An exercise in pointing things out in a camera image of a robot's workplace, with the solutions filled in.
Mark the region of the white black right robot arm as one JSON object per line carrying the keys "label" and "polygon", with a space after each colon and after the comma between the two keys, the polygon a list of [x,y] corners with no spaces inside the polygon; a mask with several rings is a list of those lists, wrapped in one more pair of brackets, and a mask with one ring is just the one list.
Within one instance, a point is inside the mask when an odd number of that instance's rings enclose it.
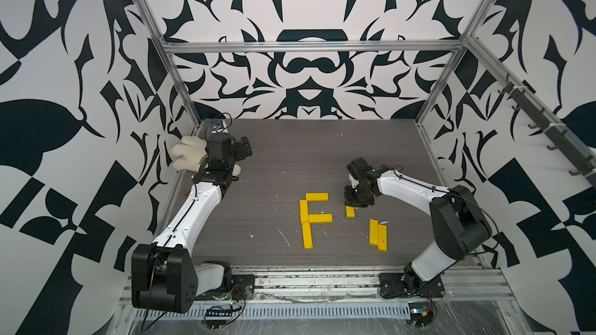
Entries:
{"label": "white black right robot arm", "polygon": [[420,209],[431,219],[433,241],[405,266],[402,276],[381,282],[380,295],[385,299],[425,296],[444,271],[493,236],[484,210],[465,186],[432,185],[393,167],[374,168],[363,158],[346,168],[350,181],[344,191],[346,206],[366,208],[385,195]]}

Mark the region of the yellow block vertical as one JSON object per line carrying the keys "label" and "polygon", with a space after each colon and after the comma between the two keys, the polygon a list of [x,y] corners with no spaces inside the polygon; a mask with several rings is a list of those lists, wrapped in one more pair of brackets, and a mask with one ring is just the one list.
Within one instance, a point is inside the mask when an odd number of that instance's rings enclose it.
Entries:
{"label": "yellow block vertical", "polygon": [[345,215],[347,218],[355,218],[355,208],[352,206],[346,206]]}
{"label": "yellow block vertical", "polygon": [[307,200],[304,200],[304,199],[302,199],[300,201],[300,222],[301,223],[309,222],[308,204],[307,204]]}
{"label": "yellow block vertical", "polygon": [[313,237],[312,237],[312,230],[310,223],[302,223],[302,234],[303,234],[303,242],[304,242],[304,249],[310,250],[314,248]]}

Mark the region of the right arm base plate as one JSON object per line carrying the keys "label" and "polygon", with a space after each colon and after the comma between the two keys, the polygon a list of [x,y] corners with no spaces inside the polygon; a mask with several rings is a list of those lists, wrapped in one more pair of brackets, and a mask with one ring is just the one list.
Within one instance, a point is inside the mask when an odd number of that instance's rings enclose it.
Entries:
{"label": "right arm base plate", "polygon": [[380,296],[383,299],[442,298],[445,286],[440,275],[429,281],[416,276],[413,271],[405,273],[380,273]]}

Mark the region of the yellow block top bar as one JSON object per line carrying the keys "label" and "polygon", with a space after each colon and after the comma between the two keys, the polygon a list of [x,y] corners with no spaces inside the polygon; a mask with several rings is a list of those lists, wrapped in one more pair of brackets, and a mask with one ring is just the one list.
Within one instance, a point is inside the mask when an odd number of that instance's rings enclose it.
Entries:
{"label": "yellow block top bar", "polygon": [[324,192],[307,193],[305,200],[308,202],[327,202],[329,200],[329,194]]}

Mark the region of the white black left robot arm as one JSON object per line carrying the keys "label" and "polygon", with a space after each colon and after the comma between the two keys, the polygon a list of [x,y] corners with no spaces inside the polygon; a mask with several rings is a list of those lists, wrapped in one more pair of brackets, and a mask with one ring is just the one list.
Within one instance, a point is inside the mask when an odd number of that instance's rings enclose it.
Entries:
{"label": "white black left robot arm", "polygon": [[252,155],[245,136],[226,130],[211,133],[202,144],[196,136],[183,143],[197,148],[192,186],[186,201],[164,231],[131,256],[131,301],[135,308],[186,313],[198,296],[231,289],[231,268],[223,262],[195,266],[192,252],[211,213],[237,179],[235,166]]}

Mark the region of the yellow block bar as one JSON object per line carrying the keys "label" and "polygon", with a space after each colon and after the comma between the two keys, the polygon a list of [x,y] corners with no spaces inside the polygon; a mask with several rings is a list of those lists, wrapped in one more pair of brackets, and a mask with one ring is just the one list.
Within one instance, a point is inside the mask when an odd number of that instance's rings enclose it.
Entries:
{"label": "yellow block bar", "polygon": [[329,200],[329,194],[324,192],[307,193],[305,200],[308,202],[327,202]]}
{"label": "yellow block bar", "polygon": [[332,214],[313,214],[308,216],[309,223],[332,223]]}

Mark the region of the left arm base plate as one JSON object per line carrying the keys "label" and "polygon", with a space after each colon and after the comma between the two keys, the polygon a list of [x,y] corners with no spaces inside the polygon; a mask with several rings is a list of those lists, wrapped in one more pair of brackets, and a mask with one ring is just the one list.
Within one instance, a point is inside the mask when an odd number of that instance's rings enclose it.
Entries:
{"label": "left arm base plate", "polygon": [[255,275],[233,275],[231,280],[231,299],[242,301],[251,299],[255,293]]}

